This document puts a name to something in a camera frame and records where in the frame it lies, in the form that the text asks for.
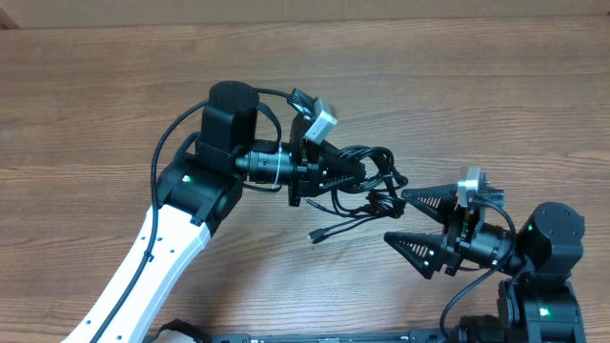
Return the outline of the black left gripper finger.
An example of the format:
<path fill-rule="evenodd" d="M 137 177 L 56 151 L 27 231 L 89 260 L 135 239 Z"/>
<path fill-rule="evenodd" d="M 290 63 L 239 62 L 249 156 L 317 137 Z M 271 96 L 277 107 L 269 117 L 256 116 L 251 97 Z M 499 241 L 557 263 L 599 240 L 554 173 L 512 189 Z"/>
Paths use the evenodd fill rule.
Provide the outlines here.
<path fill-rule="evenodd" d="M 333 191 L 356 193 L 364 180 L 364 174 L 322 174 L 318 182 L 318 194 Z"/>
<path fill-rule="evenodd" d="M 320 145 L 320 168 L 332 177 L 346 176 L 363 179 L 366 175 L 365 167 L 360 162 L 348 161 L 339 156 L 340 150 L 328 142 Z"/>

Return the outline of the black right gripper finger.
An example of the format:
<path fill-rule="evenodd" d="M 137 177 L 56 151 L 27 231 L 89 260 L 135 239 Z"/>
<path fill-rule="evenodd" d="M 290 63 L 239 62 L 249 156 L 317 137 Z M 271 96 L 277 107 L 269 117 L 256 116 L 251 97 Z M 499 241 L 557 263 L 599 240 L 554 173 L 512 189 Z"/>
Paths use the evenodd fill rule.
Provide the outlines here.
<path fill-rule="evenodd" d="M 440 224 L 448 224 L 458 204 L 458 186 L 446 184 L 428 188 L 405 189 L 401 198 Z"/>
<path fill-rule="evenodd" d="M 442 234 L 386 232 L 384 241 L 426 279 L 431 279 L 450 259 Z"/>

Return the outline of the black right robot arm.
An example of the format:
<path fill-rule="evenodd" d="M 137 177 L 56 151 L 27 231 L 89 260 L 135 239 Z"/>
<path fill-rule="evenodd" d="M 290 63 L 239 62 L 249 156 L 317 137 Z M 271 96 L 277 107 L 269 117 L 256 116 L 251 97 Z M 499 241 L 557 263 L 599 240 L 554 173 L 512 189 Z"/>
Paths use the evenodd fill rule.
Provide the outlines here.
<path fill-rule="evenodd" d="M 438 342 L 582 342 L 580 305 L 569 281 L 583 256 L 584 218 L 558 202 L 538 205 L 517 229 L 485 220 L 501 216 L 504 195 L 489 186 L 472 190 L 443 185 L 405 190 L 406 203 L 442 224 L 440 234 L 386 232 L 385 242 L 424 278 L 443 271 L 454 275 L 463 262 L 487 275 L 505 274 L 498 284 L 496 315 L 463 316 L 454 328 L 441 314 L 431 336 Z"/>

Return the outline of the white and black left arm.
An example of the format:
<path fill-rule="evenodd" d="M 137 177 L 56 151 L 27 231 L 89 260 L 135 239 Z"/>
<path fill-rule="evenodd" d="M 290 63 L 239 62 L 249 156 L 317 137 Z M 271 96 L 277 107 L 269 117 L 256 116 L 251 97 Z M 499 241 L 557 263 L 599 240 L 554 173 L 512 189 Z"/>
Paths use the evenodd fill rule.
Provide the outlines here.
<path fill-rule="evenodd" d="M 296 111 L 290 140 L 257 139 L 260 115 L 282 131 L 261 101 L 263 94 L 246 83 L 223 81 L 190 108 L 202 115 L 200 130 L 183 141 L 163 171 L 151 168 L 152 204 L 142 228 L 67 341 L 143 341 L 180 275 L 253 184 L 266 192 L 286 188 L 296 207 L 304 197 L 347 191 L 363 182 L 363 164 L 341 157 L 326 140 L 337 117 L 323 99 L 300 90 L 278 91 L 276 96 Z"/>

